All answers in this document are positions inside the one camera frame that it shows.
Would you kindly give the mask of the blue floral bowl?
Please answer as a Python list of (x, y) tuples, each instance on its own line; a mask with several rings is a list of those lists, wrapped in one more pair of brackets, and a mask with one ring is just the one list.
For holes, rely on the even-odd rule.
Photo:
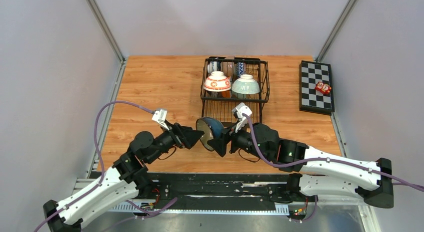
[(219, 61), (211, 61), (207, 65), (207, 72), (211, 74), (214, 71), (221, 71), (221, 63)]

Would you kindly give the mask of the red floral small bowl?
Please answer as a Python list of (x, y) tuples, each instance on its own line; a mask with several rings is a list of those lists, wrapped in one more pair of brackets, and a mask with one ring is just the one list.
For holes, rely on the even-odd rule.
[(223, 92), (232, 88), (232, 83), (221, 71), (213, 71), (204, 81), (202, 88), (210, 92)]

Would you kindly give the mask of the white orange bowl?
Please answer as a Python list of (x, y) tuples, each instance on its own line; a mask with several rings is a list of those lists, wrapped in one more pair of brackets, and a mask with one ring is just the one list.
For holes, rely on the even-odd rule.
[(227, 91), (221, 92), (221, 97), (222, 98), (231, 98), (231, 91), (227, 90)]

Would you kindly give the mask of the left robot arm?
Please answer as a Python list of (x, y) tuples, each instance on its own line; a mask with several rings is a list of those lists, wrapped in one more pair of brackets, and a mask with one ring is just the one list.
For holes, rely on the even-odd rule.
[(94, 219), (121, 202), (153, 193), (147, 165), (173, 147), (191, 149), (204, 135), (203, 131), (178, 123), (169, 124), (159, 136), (139, 132), (127, 151), (111, 167), (76, 194), (43, 205), (49, 230), (79, 232)]

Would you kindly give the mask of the brown cream glazed bowl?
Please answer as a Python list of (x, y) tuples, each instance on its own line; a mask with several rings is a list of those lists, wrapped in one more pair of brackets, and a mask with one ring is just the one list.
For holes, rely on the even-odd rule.
[(227, 56), (221, 63), (221, 70), (227, 77), (232, 77), (234, 73), (234, 56)]

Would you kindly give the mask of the red patterned bowl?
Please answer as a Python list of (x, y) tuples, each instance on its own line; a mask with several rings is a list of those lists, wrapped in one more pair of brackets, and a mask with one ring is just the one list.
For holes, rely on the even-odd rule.
[(234, 74), (237, 78), (246, 73), (246, 64), (244, 62), (237, 62), (234, 64)]

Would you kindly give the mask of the pale green bowl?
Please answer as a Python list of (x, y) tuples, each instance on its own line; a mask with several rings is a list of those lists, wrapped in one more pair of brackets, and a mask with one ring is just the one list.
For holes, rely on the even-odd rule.
[(247, 99), (247, 95), (246, 94), (233, 93), (232, 98), (244, 100), (244, 99)]

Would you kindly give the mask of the dark blue glazed bowl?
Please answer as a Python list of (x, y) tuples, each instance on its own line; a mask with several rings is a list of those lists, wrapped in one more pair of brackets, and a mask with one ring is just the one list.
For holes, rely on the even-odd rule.
[(197, 119), (196, 130), (203, 131), (204, 134), (200, 138), (200, 142), (208, 151), (214, 151), (213, 147), (208, 144), (208, 141), (218, 138), (222, 130), (224, 129), (224, 125), (211, 117), (202, 117)]

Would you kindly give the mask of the black celadon bowl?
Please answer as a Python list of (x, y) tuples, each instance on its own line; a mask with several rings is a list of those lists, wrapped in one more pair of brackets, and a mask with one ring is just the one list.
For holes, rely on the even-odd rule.
[(252, 75), (242, 74), (233, 82), (231, 90), (242, 95), (253, 95), (260, 92), (260, 86)]

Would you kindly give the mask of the black wire dish rack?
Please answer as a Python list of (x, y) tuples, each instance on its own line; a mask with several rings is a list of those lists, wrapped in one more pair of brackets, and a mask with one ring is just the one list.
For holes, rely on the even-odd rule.
[[(210, 56), (204, 60), (202, 82), (210, 75), (207, 72), (207, 65), (211, 61), (219, 61), (220, 65), (223, 62), (225, 56)], [(254, 122), (261, 122), (263, 118), (263, 107), (269, 100), (270, 95), (270, 82), (269, 82), (269, 67), (268, 62), (259, 58), (251, 57), (235, 57), (234, 63), (244, 62), (246, 64), (245, 74), (253, 76), (254, 80), (259, 83), (260, 92), (258, 94), (247, 95), (248, 98), (233, 99), (233, 98), (211, 98), (208, 97), (207, 91), (200, 87), (200, 98), (202, 100), (201, 115), (203, 117), (212, 117), (225, 126), (228, 126), (231, 122), (235, 122), (235, 118), (231, 113), (231, 110), (239, 103), (243, 102), (247, 105), (253, 113), (252, 120)], [(229, 77), (231, 82), (238, 79), (233, 71), (233, 76)]]

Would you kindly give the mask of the black cream patterned bowl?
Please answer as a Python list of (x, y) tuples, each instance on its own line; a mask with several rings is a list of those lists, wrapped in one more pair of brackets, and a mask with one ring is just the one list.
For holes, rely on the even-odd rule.
[(220, 92), (216, 92), (216, 91), (207, 91), (207, 95), (208, 97), (211, 98), (220, 98)]

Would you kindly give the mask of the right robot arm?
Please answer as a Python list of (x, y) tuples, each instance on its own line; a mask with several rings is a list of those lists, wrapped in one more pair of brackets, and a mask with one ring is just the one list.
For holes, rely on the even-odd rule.
[(291, 172), (285, 193), (292, 201), (303, 196), (340, 195), (363, 199), (377, 208), (394, 206), (393, 183), (388, 177), (392, 162), (387, 158), (358, 161), (335, 156), (301, 142), (281, 139), (276, 130), (261, 123), (254, 123), (251, 133), (207, 126), (201, 142), (221, 157), (230, 143), (232, 153), (241, 149), (281, 171)]

